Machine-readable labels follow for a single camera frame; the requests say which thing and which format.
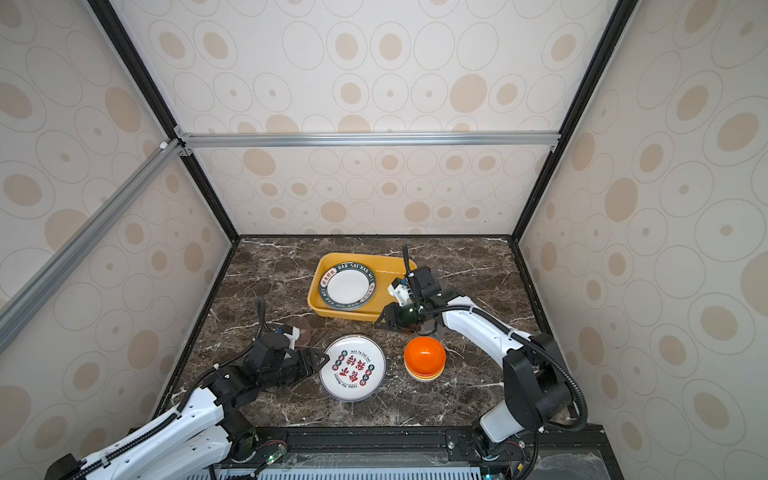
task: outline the brown marble tabletop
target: brown marble tabletop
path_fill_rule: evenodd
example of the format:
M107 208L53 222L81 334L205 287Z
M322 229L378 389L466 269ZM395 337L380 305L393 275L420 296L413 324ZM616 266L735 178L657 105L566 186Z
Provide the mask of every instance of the brown marble tabletop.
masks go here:
M243 414L257 426L468 425L503 399L502 371L473 343L448 331L445 370L432 382L406 372L402 353L413 335L373 329L372 323L317 316L306 295L320 258L349 252L401 257L402 244L442 286L463 290L480 307L521 330L538 332L505 238L291 237L243 239L182 372L176 393L207 367L245 348L258 328L253 299L266 299L268 322L297 326L299 344L325 349L358 333L376 341L387 362L386 379L361 402L340 402L318 376L262 393Z

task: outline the wall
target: wall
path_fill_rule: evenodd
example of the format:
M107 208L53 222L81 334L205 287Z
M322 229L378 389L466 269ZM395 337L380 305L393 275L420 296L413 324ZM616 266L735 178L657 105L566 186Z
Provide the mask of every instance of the wall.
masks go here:
M171 161L0 355L0 478L151 417L229 245Z
M768 5L643 2L522 242L625 478L768 472Z
M237 231L508 233L546 145L200 148Z
M198 133L557 130L604 0L115 2Z
M0 308L164 137L79 2L0 2Z

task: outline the metal vent grille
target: metal vent grille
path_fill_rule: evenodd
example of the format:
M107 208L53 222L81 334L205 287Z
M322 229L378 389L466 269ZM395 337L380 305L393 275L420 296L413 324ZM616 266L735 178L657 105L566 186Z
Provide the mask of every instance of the metal vent grille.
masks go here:
M221 472L219 479L248 473L230 470ZM186 480L210 480L210 476L201 471ZM261 472L258 480L481 480L481 475L477 467L295 468L287 472L274 468Z

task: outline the white plate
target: white plate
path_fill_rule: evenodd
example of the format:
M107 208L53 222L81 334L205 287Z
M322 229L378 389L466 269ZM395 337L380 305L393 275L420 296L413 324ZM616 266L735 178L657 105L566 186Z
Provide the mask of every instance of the white plate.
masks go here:
M332 309L357 310L373 298L376 275L362 263L339 263L323 274L318 290L320 298Z
M359 402L384 383L384 352L367 336L343 336L331 343L326 355L330 361L320 370L320 384L337 400Z

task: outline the stack of bowls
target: stack of bowls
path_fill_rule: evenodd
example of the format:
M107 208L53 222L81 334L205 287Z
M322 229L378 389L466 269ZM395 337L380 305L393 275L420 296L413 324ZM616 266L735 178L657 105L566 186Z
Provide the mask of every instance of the stack of bowls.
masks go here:
M445 369L445 348L432 337L411 340L404 357L408 374L420 382L431 382Z

